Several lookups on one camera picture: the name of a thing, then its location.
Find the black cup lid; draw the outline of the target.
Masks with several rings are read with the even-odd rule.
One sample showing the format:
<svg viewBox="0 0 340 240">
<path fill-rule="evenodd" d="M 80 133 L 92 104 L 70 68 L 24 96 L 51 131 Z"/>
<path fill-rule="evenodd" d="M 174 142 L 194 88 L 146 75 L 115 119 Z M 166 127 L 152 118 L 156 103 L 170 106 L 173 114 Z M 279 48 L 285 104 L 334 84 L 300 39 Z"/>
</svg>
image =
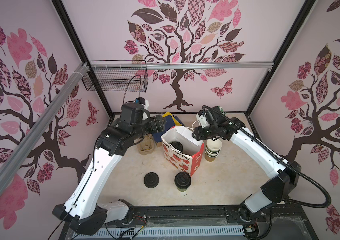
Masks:
<svg viewBox="0 0 340 240">
<path fill-rule="evenodd" d="M 191 176 L 188 173 L 181 172 L 181 173 L 176 174 L 176 176 L 175 176 L 175 185 L 176 185 L 176 187 L 177 186 L 179 186 L 179 187 L 180 186 L 182 186 L 182 187 L 185 187 L 185 186 L 190 187 L 191 183 L 192 183 L 192 179 L 191 179 Z"/>
<path fill-rule="evenodd" d="M 173 141 L 173 142 L 170 143 L 170 145 L 171 145 L 174 149 L 176 149 L 176 150 L 178 150 L 178 151 L 180 151 L 180 152 L 182 152 L 182 151 L 184 150 L 184 146 L 183 146 L 182 143 L 180 143 L 180 142 Z"/>
</svg>

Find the white red paper bag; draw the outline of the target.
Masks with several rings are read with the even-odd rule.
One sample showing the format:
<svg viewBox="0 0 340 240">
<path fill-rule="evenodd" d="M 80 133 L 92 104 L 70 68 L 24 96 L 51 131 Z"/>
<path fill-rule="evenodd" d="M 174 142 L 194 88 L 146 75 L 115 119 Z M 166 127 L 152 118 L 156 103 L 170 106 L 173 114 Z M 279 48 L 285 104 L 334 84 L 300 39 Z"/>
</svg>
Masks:
<svg viewBox="0 0 340 240">
<path fill-rule="evenodd" d="M 165 159 L 178 170 L 188 173 L 190 176 L 200 167 L 204 156 L 205 144 L 192 137 L 192 131 L 184 126 L 174 126 L 161 136 Z M 170 143 L 177 141 L 182 143 L 182 152 L 174 149 Z"/>
</svg>

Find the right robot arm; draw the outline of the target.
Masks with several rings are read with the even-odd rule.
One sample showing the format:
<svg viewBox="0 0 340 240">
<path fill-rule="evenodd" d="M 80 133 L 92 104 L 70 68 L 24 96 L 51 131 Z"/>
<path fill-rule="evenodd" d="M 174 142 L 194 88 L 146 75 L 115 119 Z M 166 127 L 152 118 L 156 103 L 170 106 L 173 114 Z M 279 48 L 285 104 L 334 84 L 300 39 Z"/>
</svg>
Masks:
<svg viewBox="0 0 340 240">
<path fill-rule="evenodd" d="M 197 114 L 197 121 L 200 126 L 192 133 L 195 140 L 227 140 L 248 154 L 269 177 L 256 193 L 240 204 L 242 214 L 250 216 L 280 202 L 316 209 L 331 205 L 331 196 L 322 185 L 303 174 L 297 162 L 289 162 L 273 152 L 238 118 L 227 117 L 218 106 L 211 108 L 204 105 Z M 325 201 L 321 204 L 313 204 L 290 199 L 289 193 L 297 186 L 300 178 L 315 186 L 324 195 Z"/>
</svg>

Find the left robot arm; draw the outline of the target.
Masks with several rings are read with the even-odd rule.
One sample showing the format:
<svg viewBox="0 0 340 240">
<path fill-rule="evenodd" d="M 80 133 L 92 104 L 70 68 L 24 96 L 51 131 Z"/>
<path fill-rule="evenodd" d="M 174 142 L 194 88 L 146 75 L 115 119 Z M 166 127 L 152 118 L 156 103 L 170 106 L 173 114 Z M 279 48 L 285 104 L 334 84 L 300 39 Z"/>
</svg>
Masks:
<svg viewBox="0 0 340 240">
<path fill-rule="evenodd" d="M 97 204 L 99 196 L 118 162 L 129 147 L 142 142 L 146 135 L 164 131 L 166 120 L 151 116 L 149 102 L 143 98 L 127 102 L 121 115 L 98 137 L 93 159 L 76 190 L 64 203 L 55 206 L 53 215 L 80 235 L 94 235 L 104 224 L 127 218 L 133 206 L 118 200 L 104 207 Z"/>
</svg>

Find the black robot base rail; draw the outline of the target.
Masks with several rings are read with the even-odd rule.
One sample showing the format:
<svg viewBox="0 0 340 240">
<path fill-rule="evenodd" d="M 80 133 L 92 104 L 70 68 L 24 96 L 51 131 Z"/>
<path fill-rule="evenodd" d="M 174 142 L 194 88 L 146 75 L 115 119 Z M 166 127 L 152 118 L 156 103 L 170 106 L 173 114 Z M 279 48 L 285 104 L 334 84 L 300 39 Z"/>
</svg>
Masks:
<svg viewBox="0 0 340 240">
<path fill-rule="evenodd" d="M 300 205 L 278 204 L 256 214 L 240 216 L 238 205 L 134 207 L 127 218 L 103 225 L 102 228 L 242 226 L 244 236 L 177 237 L 157 240 L 316 240 L 318 239 Z M 79 235 L 68 224 L 58 237 L 74 240 Z"/>
</svg>

